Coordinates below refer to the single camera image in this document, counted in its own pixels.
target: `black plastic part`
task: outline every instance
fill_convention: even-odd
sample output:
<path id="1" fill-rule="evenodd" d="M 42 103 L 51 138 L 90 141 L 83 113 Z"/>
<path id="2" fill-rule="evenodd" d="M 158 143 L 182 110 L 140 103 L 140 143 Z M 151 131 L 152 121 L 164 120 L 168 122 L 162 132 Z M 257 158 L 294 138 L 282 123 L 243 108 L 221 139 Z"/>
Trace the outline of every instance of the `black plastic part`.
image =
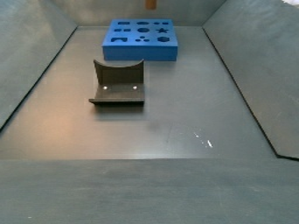
<path id="1" fill-rule="evenodd" d="M 98 93 L 94 104 L 144 103 L 144 61 L 134 66 L 112 67 L 94 60 L 98 72 Z"/>

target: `hole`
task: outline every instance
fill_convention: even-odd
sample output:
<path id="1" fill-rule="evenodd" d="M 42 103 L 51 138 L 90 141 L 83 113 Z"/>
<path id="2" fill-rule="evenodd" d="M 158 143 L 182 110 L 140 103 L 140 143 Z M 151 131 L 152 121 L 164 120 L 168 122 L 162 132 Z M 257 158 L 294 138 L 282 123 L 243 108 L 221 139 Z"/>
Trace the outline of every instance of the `hole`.
<path id="1" fill-rule="evenodd" d="M 160 38 L 158 38 L 158 41 L 160 41 L 160 42 L 168 42 L 168 41 L 170 41 L 170 38 L 167 38 L 167 37 L 160 37 Z"/>
<path id="2" fill-rule="evenodd" d="M 112 38 L 111 42 L 123 41 L 127 42 L 127 38 Z"/>
<path id="3" fill-rule="evenodd" d="M 130 22 L 118 22 L 119 25 L 130 25 Z"/>
<path id="4" fill-rule="evenodd" d="M 147 22 L 138 22 L 139 25 L 148 25 Z"/>
<path id="5" fill-rule="evenodd" d="M 164 28 L 162 28 L 162 29 L 158 30 L 158 32 L 159 32 L 159 33 L 162 33 L 162 32 L 167 33 L 168 30 L 166 30 Z"/>
<path id="6" fill-rule="evenodd" d="M 138 31 L 139 32 L 150 32 L 150 29 L 147 29 L 147 28 L 139 28 Z"/>

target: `circular hole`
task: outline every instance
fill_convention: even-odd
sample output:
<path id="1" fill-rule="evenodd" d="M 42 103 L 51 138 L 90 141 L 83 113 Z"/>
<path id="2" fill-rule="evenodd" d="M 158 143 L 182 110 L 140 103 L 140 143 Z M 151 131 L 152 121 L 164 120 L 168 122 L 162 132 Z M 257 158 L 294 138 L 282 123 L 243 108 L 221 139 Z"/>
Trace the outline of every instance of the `circular hole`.
<path id="1" fill-rule="evenodd" d="M 147 22 L 138 22 L 139 25 L 148 25 Z"/>
<path id="2" fill-rule="evenodd" d="M 139 32 L 150 32 L 150 29 L 147 29 L 147 28 L 139 28 L 138 31 Z"/>

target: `shape sorter block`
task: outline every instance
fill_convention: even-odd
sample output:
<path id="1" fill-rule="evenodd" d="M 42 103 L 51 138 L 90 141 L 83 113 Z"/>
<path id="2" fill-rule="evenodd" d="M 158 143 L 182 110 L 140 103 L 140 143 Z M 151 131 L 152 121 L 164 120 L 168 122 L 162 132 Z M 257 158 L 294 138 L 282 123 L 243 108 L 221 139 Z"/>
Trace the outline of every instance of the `shape sorter block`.
<path id="1" fill-rule="evenodd" d="M 103 41 L 106 60 L 177 60 L 171 19 L 114 19 Z"/>

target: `gray metal floor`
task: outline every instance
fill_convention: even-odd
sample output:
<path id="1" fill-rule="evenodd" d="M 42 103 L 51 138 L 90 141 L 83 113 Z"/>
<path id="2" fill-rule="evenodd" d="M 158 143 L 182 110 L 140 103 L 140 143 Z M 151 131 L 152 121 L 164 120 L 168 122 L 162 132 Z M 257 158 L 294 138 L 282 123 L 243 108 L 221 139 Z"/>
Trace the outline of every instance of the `gray metal floor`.
<path id="1" fill-rule="evenodd" d="M 295 224 L 287 160 L 2 161 L 6 224 Z"/>
<path id="2" fill-rule="evenodd" d="M 146 62 L 143 107 L 88 102 L 106 31 L 76 30 L 0 134 L 0 158 L 274 158 L 201 27 L 177 27 L 177 62 Z"/>

